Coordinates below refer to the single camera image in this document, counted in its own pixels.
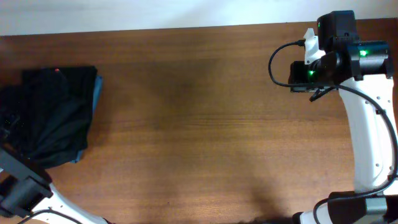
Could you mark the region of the black t-shirt with logo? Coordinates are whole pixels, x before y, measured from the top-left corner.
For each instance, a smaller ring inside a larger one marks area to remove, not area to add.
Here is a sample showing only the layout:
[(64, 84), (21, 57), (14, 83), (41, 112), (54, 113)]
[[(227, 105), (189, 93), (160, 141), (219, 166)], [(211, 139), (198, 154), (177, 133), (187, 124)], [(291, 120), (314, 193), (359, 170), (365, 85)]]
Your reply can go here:
[(1, 143), (49, 169), (88, 147), (96, 67), (24, 70), (1, 85)]

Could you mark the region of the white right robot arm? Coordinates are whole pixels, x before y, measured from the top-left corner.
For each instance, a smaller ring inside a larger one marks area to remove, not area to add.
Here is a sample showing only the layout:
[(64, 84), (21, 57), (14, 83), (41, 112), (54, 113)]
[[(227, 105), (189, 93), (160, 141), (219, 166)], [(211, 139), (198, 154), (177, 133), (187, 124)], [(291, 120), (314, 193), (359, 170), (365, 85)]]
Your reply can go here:
[(354, 189), (333, 192), (295, 223), (395, 223), (397, 221), (397, 128), (394, 81), (384, 41), (346, 40), (331, 50), (317, 37), (298, 40), (305, 58), (291, 68), (293, 92), (315, 101), (337, 90), (348, 117), (354, 153)]

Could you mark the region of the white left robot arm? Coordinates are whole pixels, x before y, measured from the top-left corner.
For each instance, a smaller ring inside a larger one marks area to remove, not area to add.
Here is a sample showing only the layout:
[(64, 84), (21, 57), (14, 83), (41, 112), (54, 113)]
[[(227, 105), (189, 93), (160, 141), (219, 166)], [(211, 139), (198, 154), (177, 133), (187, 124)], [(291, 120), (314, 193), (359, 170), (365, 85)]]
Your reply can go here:
[(49, 174), (30, 160), (1, 148), (1, 216), (21, 217), (21, 223), (39, 220), (51, 224), (108, 224), (66, 199), (54, 186)]

